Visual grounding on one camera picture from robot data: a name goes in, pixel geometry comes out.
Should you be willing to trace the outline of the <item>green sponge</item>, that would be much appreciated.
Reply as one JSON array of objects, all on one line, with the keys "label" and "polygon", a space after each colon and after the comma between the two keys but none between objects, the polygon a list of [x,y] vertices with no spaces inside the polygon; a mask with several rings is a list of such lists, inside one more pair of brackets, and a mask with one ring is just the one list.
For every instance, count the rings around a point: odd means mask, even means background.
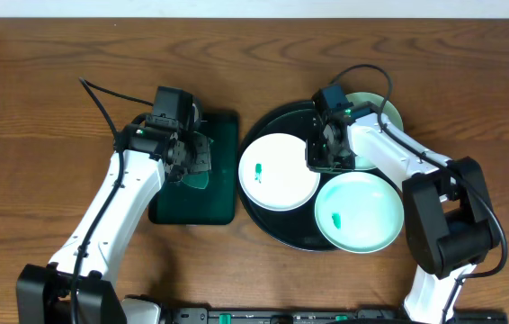
[{"label": "green sponge", "polygon": [[211,139],[195,132],[190,138],[190,162],[183,175],[183,183],[195,189],[205,189],[209,184],[211,170]]}]

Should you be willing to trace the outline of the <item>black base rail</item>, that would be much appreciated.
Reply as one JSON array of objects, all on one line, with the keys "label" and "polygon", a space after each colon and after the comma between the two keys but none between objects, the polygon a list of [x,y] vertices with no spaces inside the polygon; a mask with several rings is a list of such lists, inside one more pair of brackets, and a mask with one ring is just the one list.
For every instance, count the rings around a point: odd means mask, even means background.
[{"label": "black base rail", "polygon": [[349,311],[238,310],[164,308],[159,324],[344,324],[413,323],[404,310],[391,308]]}]

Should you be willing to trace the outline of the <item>rectangular black water tray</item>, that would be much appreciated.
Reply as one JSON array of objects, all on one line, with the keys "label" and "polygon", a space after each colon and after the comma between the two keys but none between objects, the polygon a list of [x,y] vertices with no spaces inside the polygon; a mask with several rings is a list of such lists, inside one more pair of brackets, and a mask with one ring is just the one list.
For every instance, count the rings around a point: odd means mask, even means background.
[{"label": "rectangular black water tray", "polygon": [[238,115],[206,112],[199,133],[211,139],[212,169],[205,189],[167,182],[148,206],[148,219],[163,225],[227,225],[235,216]]}]

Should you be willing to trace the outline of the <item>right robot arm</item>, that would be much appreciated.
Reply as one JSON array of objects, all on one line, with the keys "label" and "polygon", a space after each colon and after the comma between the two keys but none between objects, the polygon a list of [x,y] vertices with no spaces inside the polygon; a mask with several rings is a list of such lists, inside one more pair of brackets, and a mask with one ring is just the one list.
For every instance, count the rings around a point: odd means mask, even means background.
[{"label": "right robot arm", "polygon": [[448,322],[462,285],[498,274],[508,258],[480,165],[424,147],[371,102],[318,112],[322,130],[308,140],[309,168],[330,172],[343,153],[352,153],[400,189],[407,244],[417,263],[404,310],[415,322]]}]

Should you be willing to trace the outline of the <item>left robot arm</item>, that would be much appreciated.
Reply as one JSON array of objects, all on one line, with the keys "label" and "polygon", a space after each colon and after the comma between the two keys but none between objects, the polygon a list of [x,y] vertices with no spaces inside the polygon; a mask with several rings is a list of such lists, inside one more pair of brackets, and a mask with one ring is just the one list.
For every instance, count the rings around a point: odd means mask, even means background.
[{"label": "left robot arm", "polygon": [[161,307],[119,299],[121,261],[143,211],[164,183],[210,169],[201,119],[186,123],[150,113],[114,133],[106,176],[83,219],[47,265],[26,265],[16,283],[21,323],[158,323]]}]

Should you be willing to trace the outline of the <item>white plate with green stain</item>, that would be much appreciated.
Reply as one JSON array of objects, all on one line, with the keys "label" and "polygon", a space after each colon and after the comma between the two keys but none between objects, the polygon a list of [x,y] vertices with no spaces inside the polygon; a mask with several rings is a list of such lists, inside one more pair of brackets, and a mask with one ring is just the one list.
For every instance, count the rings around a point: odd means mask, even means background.
[{"label": "white plate with green stain", "polygon": [[320,174],[307,166],[305,141],[272,133],[246,147],[239,160],[238,179],[251,202],[269,211],[287,212],[314,195]]}]

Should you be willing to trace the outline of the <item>pale green plate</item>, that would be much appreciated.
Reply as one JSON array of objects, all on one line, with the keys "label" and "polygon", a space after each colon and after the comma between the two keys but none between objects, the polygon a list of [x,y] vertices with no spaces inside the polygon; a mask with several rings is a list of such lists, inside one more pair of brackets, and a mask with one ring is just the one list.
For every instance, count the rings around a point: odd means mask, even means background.
[{"label": "pale green plate", "polygon": [[401,198],[384,179],[363,172],[337,175],[322,186],[314,215],[335,247],[369,254],[389,246],[404,224]]},{"label": "pale green plate", "polygon": [[[346,98],[355,106],[365,102],[372,102],[373,104],[380,105],[383,101],[383,97],[381,95],[369,92],[350,93],[346,95]],[[387,101],[384,105],[383,112],[388,116],[393,125],[399,128],[401,131],[404,129],[402,117],[397,108],[390,101]],[[376,168],[367,158],[358,155],[354,157],[354,162],[356,171],[369,171]]]}]

